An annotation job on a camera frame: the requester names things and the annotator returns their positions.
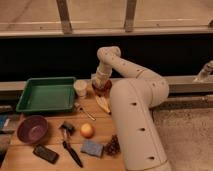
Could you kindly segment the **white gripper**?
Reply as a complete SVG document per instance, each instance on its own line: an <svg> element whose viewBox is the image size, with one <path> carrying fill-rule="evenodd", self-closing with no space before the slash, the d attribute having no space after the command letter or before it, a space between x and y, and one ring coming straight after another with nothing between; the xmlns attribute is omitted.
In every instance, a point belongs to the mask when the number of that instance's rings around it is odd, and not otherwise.
<svg viewBox="0 0 213 171"><path fill-rule="evenodd" d="M92 84L96 88L103 88L107 81L109 80L111 76L111 71L110 70L100 70L97 69L94 77L92 78Z"/></svg>

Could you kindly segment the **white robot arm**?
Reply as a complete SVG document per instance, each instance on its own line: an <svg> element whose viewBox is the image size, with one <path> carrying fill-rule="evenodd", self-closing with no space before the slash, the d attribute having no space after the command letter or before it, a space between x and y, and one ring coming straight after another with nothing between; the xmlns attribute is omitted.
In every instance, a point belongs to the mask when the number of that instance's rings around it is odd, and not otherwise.
<svg viewBox="0 0 213 171"><path fill-rule="evenodd" d="M92 85L97 94L109 95L126 171L172 171L150 114L168 97L166 79L123 59L116 46L99 48L97 57Z"/></svg>

